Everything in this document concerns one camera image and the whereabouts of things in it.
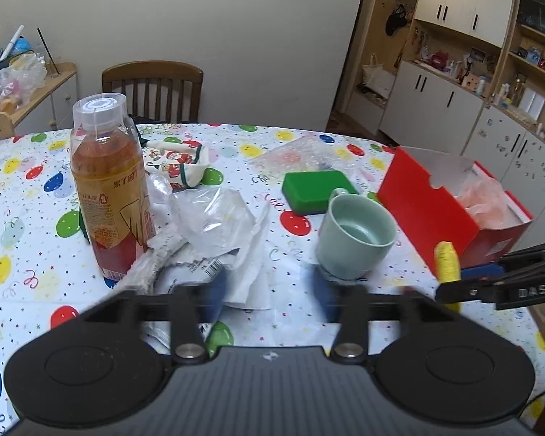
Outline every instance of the red box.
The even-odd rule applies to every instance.
[[[399,147],[378,191],[379,200],[396,218],[433,274],[434,247],[452,242],[461,267],[498,259],[510,250],[533,216],[510,193],[507,227],[482,229],[455,199],[472,176],[492,175],[466,157],[428,149]]]

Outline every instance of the mug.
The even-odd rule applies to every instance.
[[[378,265],[395,240],[396,221],[388,210],[336,188],[319,228],[317,259],[335,277],[355,280]]]

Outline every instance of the balloon print tablecloth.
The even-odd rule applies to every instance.
[[[149,139],[187,139],[208,145],[211,167],[204,184],[239,190],[254,214],[266,204],[272,208],[265,270],[272,308],[250,312],[225,308],[209,340],[240,346],[316,344],[329,348],[336,325],[323,323],[303,280],[304,265],[315,262],[314,245],[322,215],[302,218],[293,214],[280,185],[247,164],[304,132],[205,124],[147,125],[141,132]],[[24,343],[103,298],[114,285],[100,275],[79,230],[69,135],[69,130],[38,133],[0,144],[0,432],[17,418],[1,379],[8,358]],[[388,148],[363,139],[318,136],[337,157],[355,165],[355,183],[363,195],[378,190],[392,159]],[[164,210],[154,209],[157,228],[168,220]],[[378,293],[413,285],[430,296],[436,287],[434,277],[402,232],[365,283]],[[494,311],[492,305],[471,302],[463,305],[463,313],[521,346],[535,367],[533,394],[545,390],[545,343],[526,308]],[[396,323],[372,323],[370,352],[381,351],[396,338],[396,332]],[[541,401],[531,405],[524,419],[531,423],[541,409]]]

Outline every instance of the bottle cap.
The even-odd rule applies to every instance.
[[[86,132],[105,132],[123,124],[127,98],[122,93],[99,93],[77,101],[73,106],[75,128]]]

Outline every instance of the metal screw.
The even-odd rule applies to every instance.
[[[196,359],[204,354],[204,348],[201,345],[192,342],[180,344],[175,349],[175,354],[182,359]]]
[[[363,348],[354,342],[342,342],[335,346],[335,353],[342,358],[356,358],[362,355]]]

